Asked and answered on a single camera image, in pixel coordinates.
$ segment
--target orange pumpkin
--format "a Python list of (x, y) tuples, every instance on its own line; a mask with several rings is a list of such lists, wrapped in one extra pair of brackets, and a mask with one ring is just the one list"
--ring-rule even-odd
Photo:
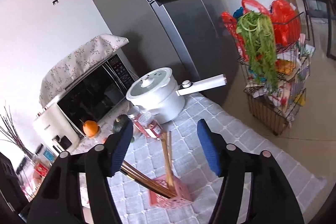
[(98, 124), (95, 121), (86, 121), (83, 123), (83, 131), (89, 138), (95, 136), (98, 133)]

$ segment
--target floral fabric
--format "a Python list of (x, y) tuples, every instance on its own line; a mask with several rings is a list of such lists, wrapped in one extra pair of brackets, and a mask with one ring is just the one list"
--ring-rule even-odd
[(56, 95), (64, 91), (95, 64), (111, 56), (127, 43), (128, 39), (125, 37), (101, 34), (59, 61), (42, 80), (40, 89), (42, 107), (45, 107)]

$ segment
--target microwave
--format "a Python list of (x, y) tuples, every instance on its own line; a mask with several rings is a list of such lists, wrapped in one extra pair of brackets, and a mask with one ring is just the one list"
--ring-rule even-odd
[(138, 79), (123, 53), (117, 52), (75, 80), (57, 99), (80, 138), (85, 136), (82, 122), (98, 123), (125, 99), (127, 90)]

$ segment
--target metal screw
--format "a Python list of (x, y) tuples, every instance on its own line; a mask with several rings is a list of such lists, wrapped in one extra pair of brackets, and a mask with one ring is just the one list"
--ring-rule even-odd
[(262, 155), (264, 156), (264, 157), (266, 157), (266, 158), (269, 158), (269, 157), (271, 157), (271, 152), (269, 152), (269, 151), (267, 151), (267, 150), (264, 150), (263, 152), (262, 152)]
[(68, 151), (63, 151), (61, 154), (59, 154), (59, 156), (60, 156), (62, 159), (66, 158), (68, 155), (69, 155), (69, 152), (68, 152)]
[(98, 145), (96, 145), (96, 146), (94, 147), (94, 149), (95, 149), (96, 151), (102, 151), (102, 150), (104, 150), (104, 146), (103, 146), (102, 144), (98, 144)]
[(234, 151), (234, 150), (236, 150), (236, 146), (232, 143), (229, 143), (229, 144), (226, 145), (226, 149), (230, 150), (230, 151)]

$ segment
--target gray chair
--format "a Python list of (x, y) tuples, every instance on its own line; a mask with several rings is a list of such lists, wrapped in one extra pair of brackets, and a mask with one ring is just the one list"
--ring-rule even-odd
[(311, 34), (312, 34), (312, 40), (313, 40), (313, 45), (314, 46), (315, 46), (315, 39), (314, 39), (314, 30), (313, 30), (313, 26), (312, 26), (312, 23), (311, 23), (311, 18), (314, 17), (314, 18), (326, 18), (326, 19), (328, 19), (327, 57), (336, 60), (336, 56), (334, 56), (333, 54), (330, 53), (330, 51), (331, 51), (331, 40), (332, 40), (332, 20), (336, 20), (336, 16), (331, 15), (330, 0), (315, 0), (315, 1), (320, 1), (320, 2), (325, 3), (327, 5), (327, 11), (309, 9), (307, 1), (308, 0), (303, 0), (304, 9), (305, 9), (305, 12), (306, 12), (307, 27), (308, 27), (308, 40), (310, 40), (308, 18), (309, 18), (309, 21), (310, 21)]

